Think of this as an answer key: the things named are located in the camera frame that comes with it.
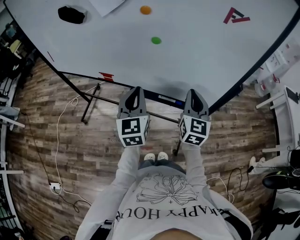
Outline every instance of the jeans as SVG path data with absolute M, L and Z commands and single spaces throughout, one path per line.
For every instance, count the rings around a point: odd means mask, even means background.
M 180 167 L 178 164 L 174 163 L 173 161 L 162 159 L 162 160 L 145 160 L 142 162 L 139 166 L 139 169 L 145 168 L 145 167 L 150 167 L 150 166 L 167 166 L 174 168 L 178 170 L 179 172 L 182 172 L 186 174 L 186 171 Z

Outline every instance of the red logo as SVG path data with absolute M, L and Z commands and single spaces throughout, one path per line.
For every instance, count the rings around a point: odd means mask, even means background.
M 108 80 L 108 81 L 111 81 L 111 82 L 113 82 L 113 76 L 114 75 L 112 75 L 112 74 L 109 74 L 109 73 L 100 73 L 102 76 L 103 76 L 103 78 L 105 79 L 105 80 Z
M 228 12 L 226 18 L 224 19 L 223 23 L 228 24 L 228 22 L 231 18 L 233 18 L 231 20 L 233 23 L 250 21 L 250 17 L 244 17 L 244 15 L 242 13 L 240 13 L 238 10 L 236 10 L 233 7 L 229 10 L 229 12 Z

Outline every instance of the floral graphic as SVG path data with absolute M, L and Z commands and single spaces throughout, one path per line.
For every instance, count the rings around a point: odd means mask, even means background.
M 154 189 L 149 188 L 149 181 L 154 182 Z M 141 182 L 143 190 L 136 195 L 137 202 L 160 203 L 167 197 L 171 197 L 176 203 L 184 205 L 189 201 L 196 201 L 197 195 L 191 190 L 186 189 L 186 181 L 181 176 L 147 176 Z

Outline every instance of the wooden floor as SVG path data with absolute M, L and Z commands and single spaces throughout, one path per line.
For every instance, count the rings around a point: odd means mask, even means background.
M 97 80 L 70 77 L 81 90 L 96 85 Z M 118 101 L 128 89 L 111 83 L 101 85 L 100 96 Z M 14 106 L 20 107 L 30 119 L 38 151 L 45 163 L 49 178 L 58 182 L 54 155 L 57 147 L 56 125 L 65 105 L 76 93 L 68 87 L 42 60 L 38 60 L 24 89 L 17 91 Z M 275 127 L 271 111 L 267 107 L 256 110 L 262 102 L 252 88 L 246 88 L 211 116 L 210 136 L 202 146 L 207 177 L 219 176 L 227 184 L 232 169 L 242 167 L 243 181 L 247 183 L 250 158 L 262 156 L 261 149 L 274 146 Z M 76 107 L 69 105 L 60 119 L 60 148 L 57 156 L 63 186 L 67 191 L 79 193 L 93 202 L 96 195 L 114 179 L 117 163 L 123 151 L 116 128 L 117 106 L 100 100 L 93 101 L 87 114 L 88 125 L 80 122 L 86 102 L 79 99 Z M 147 100 L 147 110 L 177 119 L 181 110 Z M 79 213 L 72 205 L 50 192 L 46 173 L 39 160 L 24 115 L 19 121 L 26 128 L 15 127 L 7 136 L 7 158 L 10 169 L 25 171 L 23 175 L 9 176 L 12 196 L 21 221 L 35 228 L 39 240 L 58 240 L 64 235 L 75 238 L 89 206 L 78 203 Z M 142 156 L 165 151 L 171 155 L 179 140 L 175 123 L 151 117 L 151 130 Z M 181 152 L 174 158 L 181 166 L 185 160 Z M 234 205 L 252 222 L 260 215 L 260 204 L 265 204 L 271 192 L 262 184 L 262 176 L 250 176 L 245 191 L 239 190 L 240 173 L 234 171 L 229 192 L 235 196 Z M 212 189 L 224 193 L 220 180 L 210 180 Z M 74 203 L 80 198 L 62 194 Z

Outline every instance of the white cable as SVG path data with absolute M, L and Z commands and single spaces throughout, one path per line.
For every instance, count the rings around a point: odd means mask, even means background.
M 206 181 L 208 181 L 208 180 L 211 180 L 211 179 L 215 179 L 215 178 L 219 178 L 221 181 L 222 181 L 222 183 L 224 184 L 224 187 L 225 187 L 225 189 L 226 189 L 226 193 L 224 193 L 224 194 L 221 194 L 221 195 L 227 195 L 227 198 L 229 199 L 229 201 L 230 201 L 230 197 L 229 197 L 229 195 L 232 195 L 233 196 L 233 194 L 231 194 L 231 193 L 228 193 L 228 191 L 227 191 L 227 187 L 226 187 L 226 185 L 225 185 L 225 183 L 224 183 L 224 181 L 220 178 L 220 177 L 213 177 L 213 178 L 209 178 L 209 179 L 207 179 Z
M 95 88 L 96 88 L 96 86 L 93 87 L 93 88 L 91 88 L 91 89 L 89 89 L 89 90 L 87 90 L 86 93 L 89 92 L 89 91 L 91 91 L 91 90 L 93 90 L 93 89 L 95 89 Z M 67 103 L 67 105 L 66 105 L 64 111 L 63 111 L 63 112 L 61 113 L 61 115 L 58 117 L 57 126 L 56 126 L 57 149 L 56 149 L 56 153 L 55 153 L 55 157 L 54 157 L 54 158 L 55 158 L 56 171 L 57 171 L 58 177 L 59 177 L 59 179 L 60 179 L 60 181 L 59 181 L 60 192 L 59 192 L 59 193 L 56 193 L 56 192 L 53 192 L 51 189 L 50 189 L 50 191 L 51 191 L 53 194 L 55 194 L 55 195 L 61 195 L 61 192 L 64 191 L 64 192 L 67 193 L 67 194 L 72 194 L 72 195 L 79 196 L 83 201 L 85 201 L 85 202 L 87 202 L 88 204 L 91 205 L 90 202 L 88 202 L 87 200 L 85 200 L 85 199 L 84 199 L 83 197 L 81 197 L 79 194 L 70 193 L 70 192 L 66 191 L 66 190 L 62 187 L 62 181 L 61 181 L 61 178 L 60 178 L 60 172 L 59 172 L 58 167 L 57 167 L 57 159 L 56 159 L 56 156 L 57 156 L 57 153 L 58 153 L 58 149 L 59 149 L 59 147 L 60 147 L 60 139 L 59 139 L 59 134 L 58 134 L 58 126 L 59 126 L 59 123 L 60 123 L 60 117 L 64 114 L 64 112 L 65 112 L 66 109 L 67 109 L 67 106 L 68 106 L 70 103 L 71 103 L 72 106 L 76 106 L 76 105 L 78 104 L 78 102 L 79 102 L 78 98 L 79 98 L 79 97 L 80 97 L 80 95 L 78 95 L 77 97 L 75 97 L 75 98 L 73 98 L 71 101 L 69 101 L 69 102 Z

